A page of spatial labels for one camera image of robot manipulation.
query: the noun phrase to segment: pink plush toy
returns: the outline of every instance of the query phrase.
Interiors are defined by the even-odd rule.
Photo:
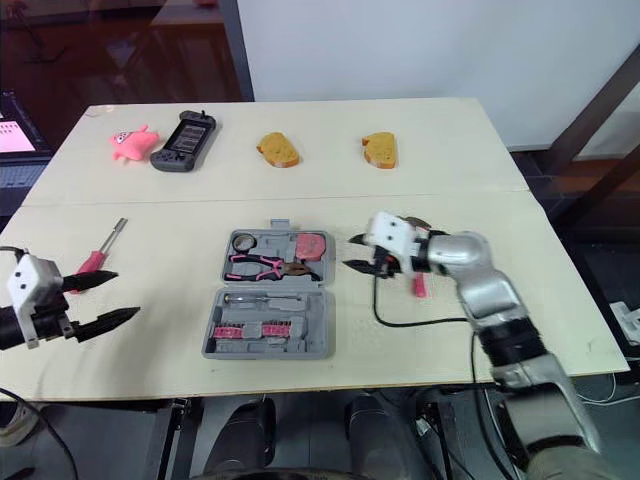
[[[147,132],[147,125],[143,125],[136,132],[121,132],[111,137],[111,145],[116,149],[113,159],[119,157],[131,160],[142,160],[147,152],[153,148],[160,137],[155,132]]]

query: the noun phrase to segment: pink screwdriver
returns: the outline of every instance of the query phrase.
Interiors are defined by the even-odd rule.
[[[102,264],[107,258],[109,248],[111,248],[113,241],[116,239],[116,237],[122,231],[126,224],[126,218],[121,218],[120,220],[118,220],[116,226],[113,227],[113,231],[109,234],[107,239],[100,247],[100,250],[94,250],[93,252],[91,252],[89,258],[84,261],[84,263],[80,266],[76,273],[95,272],[96,270],[100,270],[100,267],[102,267]]]

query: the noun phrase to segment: toast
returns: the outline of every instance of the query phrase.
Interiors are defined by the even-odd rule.
[[[394,168],[396,166],[396,141],[393,133],[378,132],[362,139],[364,158],[374,167]]]
[[[274,167],[289,168],[297,165],[300,161],[298,152],[280,132],[265,135],[256,148],[264,159]]]

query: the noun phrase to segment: white cable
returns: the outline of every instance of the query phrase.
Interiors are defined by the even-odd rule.
[[[489,392],[487,392],[486,388],[483,388],[482,392],[484,393],[484,399],[487,402],[487,410],[489,410],[489,416],[491,417],[491,423],[493,424],[493,429],[495,430],[496,434],[498,435],[498,439],[500,439],[500,444],[502,445],[502,448],[506,452],[507,451],[507,447],[506,447],[506,444],[504,442],[504,438],[502,437],[502,432],[500,431],[500,428],[498,427],[498,422],[496,420],[496,417],[495,417],[495,415],[493,413],[493,406],[491,405],[491,400],[489,400]],[[513,467],[513,473],[516,474],[516,477],[518,478],[518,480],[522,480],[522,477],[520,476],[520,471],[513,464],[513,462],[511,461],[511,458],[509,458],[509,455],[507,455],[507,458],[509,459],[509,463],[511,463],[511,466]]]
[[[612,373],[611,374],[611,393],[609,393],[609,396],[607,396],[607,398],[603,398],[602,400],[598,400],[598,399],[595,399],[595,398],[583,397],[579,393],[578,393],[578,397],[580,397],[580,399],[582,399],[584,401],[584,403],[586,403],[587,405],[592,404],[592,403],[607,403],[615,396],[617,386],[618,385],[616,383],[616,376],[615,376],[615,374]]]
[[[620,400],[614,400],[613,402],[597,403],[597,402],[584,402],[585,405],[593,405],[594,407],[609,407],[611,405],[619,405],[621,403],[630,402],[632,400],[640,400],[640,395],[635,397],[621,398]]]

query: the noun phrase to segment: wooden table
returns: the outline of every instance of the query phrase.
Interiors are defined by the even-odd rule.
[[[113,308],[142,307],[99,339],[80,345],[57,339],[32,351],[2,352],[3,386],[32,400],[105,400],[470,381],[468,325],[382,327],[371,315],[371,278],[342,265],[370,255],[346,240],[381,209],[420,216],[447,231],[486,235],[496,266],[511,277],[569,374],[627,369],[544,212],[475,101],[206,105],[222,128],[198,170],[165,174],[109,158],[109,134],[134,129],[145,118],[166,138],[185,108],[91,108],[0,236],[3,245],[55,259],[67,273],[117,218],[127,217],[105,265],[121,276],[70,296],[69,313],[87,322]],[[301,165],[278,170],[261,159],[254,145],[267,126],[290,136],[302,153]],[[397,171],[379,171],[362,160],[359,137],[382,129],[397,135]],[[213,297],[223,287],[229,234],[268,228],[271,218],[326,230],[336,240],[335,281],[328,286],[335,309],[330,356],[204,359],[200,350]],[[1,278],[12,262],[0,257]],[[383,282],[383,316],[407,322],[460,316],[452,281],[431,281],[430,300],[412,298],[402,278]],[[0,292],[0,304],[7,303]],[[484,355],[478,354],[478,364],[481,379],[489,379]]]

